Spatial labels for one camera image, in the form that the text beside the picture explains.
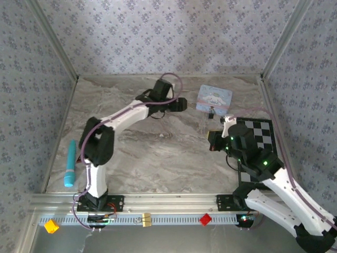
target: marble surface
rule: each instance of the marble surface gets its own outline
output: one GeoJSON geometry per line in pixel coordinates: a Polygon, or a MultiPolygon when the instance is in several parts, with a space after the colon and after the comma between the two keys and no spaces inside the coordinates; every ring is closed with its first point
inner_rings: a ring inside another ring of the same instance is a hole
{"type": "MultiPolygon", "coordinates": [[[[62,139],[51,170],[47,192],[82,191],[85,167],[76,165],[74,187],[63,185],[67,149],[79,140],[87,119],[102,118],[128,105],[137,95],[152,88],[158,76],[97,76],[81,78],[67,116],[62,139]]],[[[178,83],[175,78],[167,80],[178,83]]],[[[229,113],[263,106],[254,76],[183,77],[184,112],[167,113],[163,119],[147,118],[117,136],[114,155],[106,164],[109,192],[232,192],[238,186],[237,172],[225,162],[224,152],[210,152],[206,134],[221,129],[220,118],[207,119],[197,111],[196,98],[202,84],[233,91],[229,113]]],[[[266,118],[263,112],[247,116],[266,118]]]]}

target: checkerboard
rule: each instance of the checkerboard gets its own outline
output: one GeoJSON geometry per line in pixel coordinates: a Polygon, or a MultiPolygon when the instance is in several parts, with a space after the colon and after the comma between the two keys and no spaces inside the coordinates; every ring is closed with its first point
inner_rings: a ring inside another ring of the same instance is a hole
{"type": "MultiPolygon", "coordinates": [[[[271,120],[238,117],[236,118],[236,123],[245,124],[248,128],[253,129],[257,146],[259,148],[269,149],[277,155],[274,128],[271,120]]],[[[257,180],[248,173],[242,172],[239,168],[239,184],[242,182],[256,184],[257,180]]],[[[258,183],[258,185],[258,188],[264,188],[263,184],[258,183]]]]}

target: black bracket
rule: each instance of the black bracket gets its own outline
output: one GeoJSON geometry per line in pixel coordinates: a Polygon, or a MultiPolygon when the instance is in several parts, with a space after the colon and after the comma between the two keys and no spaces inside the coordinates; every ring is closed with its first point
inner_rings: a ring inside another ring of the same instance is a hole
{"type": "Polygon", "coordinates": [[[225,211],[250,211],[249,208],[241,208],[234,202],[232,194],[216,195],[217,210],[219,212],[225,211]]]}
{"type": "Polygon", "coordinates": [[[111,207],[113,204],[116,208],[116,212],[122,212],[124,207],[124,196],[123,195],[107,195],[105,205],[97,210],[97,208],[90,202],[85,196],[81,196],[78,200],[77,211],[78,212],[113,212],[114,209],[111,207]]]}

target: floral wallpaper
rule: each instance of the floral wallpaper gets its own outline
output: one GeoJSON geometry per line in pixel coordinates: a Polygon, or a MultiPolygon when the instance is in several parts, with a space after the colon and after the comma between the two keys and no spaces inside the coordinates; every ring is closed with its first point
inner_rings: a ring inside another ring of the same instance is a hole
{"type": "Polygon", "coordinates": [[[337,215],[337,2],[313,1],[269,78],[309,194],[337,215]]]}
{"type": "Polygon", "coordinates": [[[23,0],[0,2],[0,252],[13,252],[73,82],[23,0]]]}
{"type": "Polygon", "coordinates": [[[298,0],[38,0],[80,75],[260,73],[298,0]]]}

